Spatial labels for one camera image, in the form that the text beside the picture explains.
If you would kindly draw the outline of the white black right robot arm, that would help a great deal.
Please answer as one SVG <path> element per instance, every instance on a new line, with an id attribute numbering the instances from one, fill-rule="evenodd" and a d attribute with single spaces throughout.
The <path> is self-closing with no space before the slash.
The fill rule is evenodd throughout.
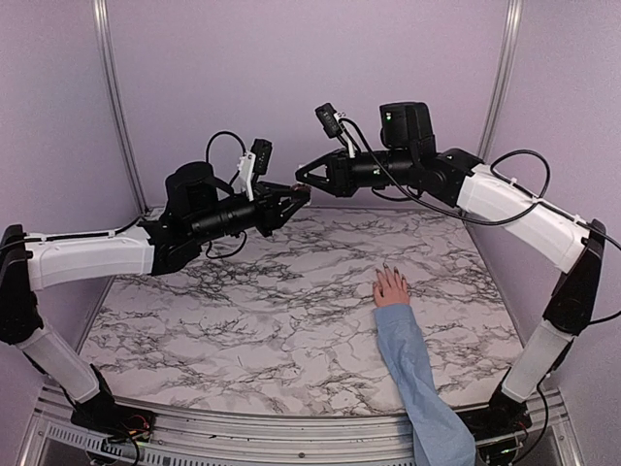
<path id="1" fill-rule="evenodd" d="M 500 174 L 494 164 L 464 150 L 439 152 L 430 112 L 422 102 L 379 108 L 382 150 L 372 150 L 357 124 L 326 103 L 314 111 L 324 132 L 342 148 L 299 168 L 296 179 L 335 197 L 361 188 L 396 187 L 420 206 L 425 194 L 435 212 L 507 232 L 546 257 L 561 273 L 542 320 L 495 389 L 480 425 L 491 435 L 506 431 L 524 413 L 527 399 L 592 323 L 600 284 L 605 226 L 585 222 Z"/>

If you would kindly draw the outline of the forearm in blue sleeve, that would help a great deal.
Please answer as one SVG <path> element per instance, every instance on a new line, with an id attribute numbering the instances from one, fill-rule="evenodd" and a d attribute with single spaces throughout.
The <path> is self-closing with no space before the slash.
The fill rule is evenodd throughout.
<path id="1" fill-rule="evenodd" d="M 412 426 L 414 462 L 474 465 L 474 436 L 438 395 L 427 347 L 411 306 L 378 307 L 374 315 L 380 353 Z"/>

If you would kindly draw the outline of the dark red nail polish bottle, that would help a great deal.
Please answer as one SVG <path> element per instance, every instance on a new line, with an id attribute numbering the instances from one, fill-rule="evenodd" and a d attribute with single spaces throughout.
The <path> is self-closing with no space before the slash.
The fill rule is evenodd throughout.
<path id="1" fill-rule="evenodd" d="M 307 184 L 295 183 L 291 186 L 292 194 L 295 198 L 304 199 L 309 202 L 311 199 L 311 188 Z"/>

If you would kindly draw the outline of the person's hand with painted nails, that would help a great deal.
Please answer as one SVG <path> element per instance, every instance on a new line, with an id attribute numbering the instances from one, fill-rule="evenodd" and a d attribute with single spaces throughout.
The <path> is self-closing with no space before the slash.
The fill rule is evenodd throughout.
<path id="1" fill-rule="evenodd" d="M 409 305 L 409 284 L 407 278 L 396 268 L 386 263 L 376 269 L 373 282 L 373 297 L 378 308 L 392 305 Z"/>

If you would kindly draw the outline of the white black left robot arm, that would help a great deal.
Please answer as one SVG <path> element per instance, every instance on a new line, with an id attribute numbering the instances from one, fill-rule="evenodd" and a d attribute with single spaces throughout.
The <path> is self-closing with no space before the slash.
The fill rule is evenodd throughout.
<path id="1" fill-rule="evenodd" d="M 168 200 L 155 220 L 67 235 L 28 235 L 19 224 L 7 227 L 1 241 L 2 342 L 51 376 L 99 430 L 115 431 L 122 409 L 101 374 L 39 315 L 36 293 L 79 280 L 176 273 L 216 239 L 248 228 L 270 236 L 311 198 L 300 184 L 260 182 L 252 174 L 241 178 L 243 188 L 235 192 L 210 163 L 191 162 L 166 179 Z"/>

